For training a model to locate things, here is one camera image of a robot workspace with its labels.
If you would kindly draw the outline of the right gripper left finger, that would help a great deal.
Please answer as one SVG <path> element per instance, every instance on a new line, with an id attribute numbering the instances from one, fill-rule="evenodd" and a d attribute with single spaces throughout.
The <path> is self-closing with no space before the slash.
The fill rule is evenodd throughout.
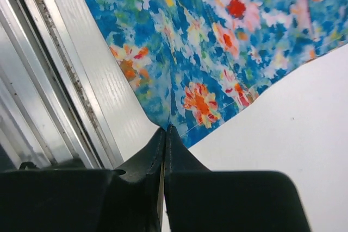
<path id="1" fill-rule="evenodd" d="M 160 231 L 166 133 L 114 170 L 31 162 L 1 173 L 1 231 Z"/>

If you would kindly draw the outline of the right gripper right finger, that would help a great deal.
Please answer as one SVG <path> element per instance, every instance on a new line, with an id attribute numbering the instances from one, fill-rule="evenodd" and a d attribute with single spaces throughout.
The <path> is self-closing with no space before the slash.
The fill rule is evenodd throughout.
<path id="1" fill-rule="evenodd" d="M 212 171 L 169 126 L 164 195 L 172 231 L 310 231 L 297 189 L 277 171 Z"/>

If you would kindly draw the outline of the blue floral skirt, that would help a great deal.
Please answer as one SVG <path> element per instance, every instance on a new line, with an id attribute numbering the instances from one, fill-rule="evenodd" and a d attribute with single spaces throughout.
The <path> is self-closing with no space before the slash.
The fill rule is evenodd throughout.
<path id="1" fill-rule="evenodd" d="M 347 0 L 85 0 L 147 117 L 191 147 L 347 43 Z"/>

